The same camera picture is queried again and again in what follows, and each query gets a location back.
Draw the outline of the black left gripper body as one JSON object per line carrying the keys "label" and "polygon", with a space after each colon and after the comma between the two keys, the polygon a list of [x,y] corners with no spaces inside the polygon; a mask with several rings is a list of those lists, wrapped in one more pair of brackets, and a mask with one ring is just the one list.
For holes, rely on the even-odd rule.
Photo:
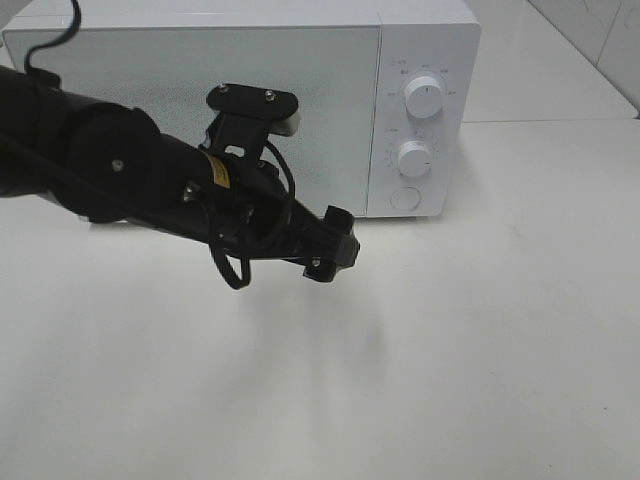
{"label": "black left gripper body", "polygon": [[330,248],[330,228],[296,200],[296,184],[283,156],[247,160],[204,154],[205,179],[191,176],[185,201],[203,211],[214,261],[233,257],[302,263]]}

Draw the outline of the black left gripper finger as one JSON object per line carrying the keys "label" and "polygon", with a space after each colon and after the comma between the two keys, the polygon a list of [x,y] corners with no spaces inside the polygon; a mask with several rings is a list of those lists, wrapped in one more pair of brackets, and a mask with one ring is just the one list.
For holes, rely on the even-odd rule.
{"label": "black left gripper finger", "polygon": [[347,210],[330,205],[326,209],[322,222],[342,235],[352,235],[355,217]]}
{"label": "black left gripper finger", "polygon": [[328,250],[313,253],[305,260],[303,276],[320,283],[332,282],[337,273],[355,265],[360,243],[353,236],[340,236]]}

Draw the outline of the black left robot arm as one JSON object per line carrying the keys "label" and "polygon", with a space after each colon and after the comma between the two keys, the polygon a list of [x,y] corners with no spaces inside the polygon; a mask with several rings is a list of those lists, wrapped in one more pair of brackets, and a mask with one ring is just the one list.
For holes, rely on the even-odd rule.
{"label": "black left robot arm", "polygon": [[296,131],[297,97],[222,84],[207,97],[214,119],[191,146],[151,117],[63,91],[52,76],[1,71],[1,194],[37,195],[93,223],[130,221],[207,245],[229,286],[251,280],[254,260],[301,265],[317,282],[355,264],[351,213],[316,216],[274,135]]}

